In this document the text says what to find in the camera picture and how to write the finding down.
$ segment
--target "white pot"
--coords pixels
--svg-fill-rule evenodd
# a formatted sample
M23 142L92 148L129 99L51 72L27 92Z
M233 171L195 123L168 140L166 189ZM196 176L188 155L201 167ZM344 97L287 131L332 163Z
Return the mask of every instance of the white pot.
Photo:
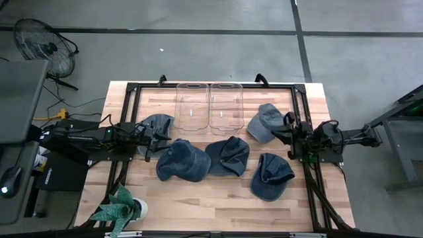
M139 218L137 218L136 220L133 220L133 221L130 221L130 222L139 221L139 220L144 219L147 216L147 212L148 212L147 202L145 202L144 200L139 199L139 198L132 198L132 199L139 202L139 204L141 204L141 207L140 207L141 216Z

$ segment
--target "potted plant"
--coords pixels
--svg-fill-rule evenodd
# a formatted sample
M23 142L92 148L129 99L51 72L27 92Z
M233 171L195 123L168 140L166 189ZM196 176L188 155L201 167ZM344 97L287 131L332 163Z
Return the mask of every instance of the potted plant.
M118 195L108 195L110 204L100 205L101 211L90 219L95 221L115 221L112 238L119 236L128 222L143 219L147 215L147 203L139 198L132 198L131 192L119 184Z

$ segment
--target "concrete floor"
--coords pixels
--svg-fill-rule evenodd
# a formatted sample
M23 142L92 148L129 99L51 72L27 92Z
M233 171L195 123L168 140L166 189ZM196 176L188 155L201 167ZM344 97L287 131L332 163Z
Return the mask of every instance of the concrete floor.
M416 0L297 0L303 30L422 31L423 2ZM52 26L159 29L295 30L289 0L14 0L0 12L0 24L36 18ZM67 79L78 92L61 88L69 104L105 97L111 80L304 82L295 36L191 34L66 34L79 47ZM305 37L314 82L323 83L331 117L344 130L359 128L392 102L423 83L423 38ZM0 57L23 60L10 32L0 32ZM55 85L46 86L55 90ZM55 98L43 91L36 116ZM52 108L57 112L61 106ZM71 113L101 112L94 102ZM384 141L384 131L379 130ZM357 228L423 236L423 189L387 194L385 186L405 179L387 143L377 149L347 147L348 193ZM54 196L65 198L63 194ZM69 223L77 196L54 218ZM17 232L19 227L9 229Z

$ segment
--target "desk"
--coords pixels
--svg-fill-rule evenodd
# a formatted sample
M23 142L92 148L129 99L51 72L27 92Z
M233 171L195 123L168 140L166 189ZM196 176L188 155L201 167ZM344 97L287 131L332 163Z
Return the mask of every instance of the desk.
M119 122L127 81L112 81L104 104L103 117L112 115L112 122ZM329 112L320 83L306 83L307 98L313 126L329 120ZM166 182L157 178L157 159L150 163L140 155L130 163L126 187L134 197L148 203L147 217L141 222L130 223L126 229L163 231L312 231L310 211L303 167L299 161L290 161L287 156L289 146L277 139L267 144L259 144L248 132L246 125L264 103L274 104L282 113L293 110L291 93L285 89L245 89L245 126L239 137L250 145L250 156L245 173L241 177L216 177L208 175L201 182L188 182L172 177ZM174 116L175 89L143 89L139 102L137 122L151 114L165 113ZM130 101L132 108L134 96ZM227 139L210 132L206 135L181 135L172 129L173 140L183 137L200 148L209 143ZM257 168L261 153L275 153L287 159L295 178L285 192L274 202L265 202L255 197L249 188L250 179ZM332 164L322 164L322 174L327 198L348 225L354 227L348 193L344 177ZM87 175L84 191L79 204L75 225L83 223L95 211L104 197L110 169L110 162L100 162ZM317 198L319 221L323 223L321 205Z

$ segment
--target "transparent container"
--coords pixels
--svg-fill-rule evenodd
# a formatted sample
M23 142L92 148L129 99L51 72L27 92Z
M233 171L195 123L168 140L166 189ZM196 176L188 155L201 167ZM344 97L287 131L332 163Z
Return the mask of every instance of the transparent container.
M206 133L209 124L209 85L180 83L176 86L174 127L180 132Z
M242 85L214 83L210 86L209 125L215 134L238 134L244 126Z

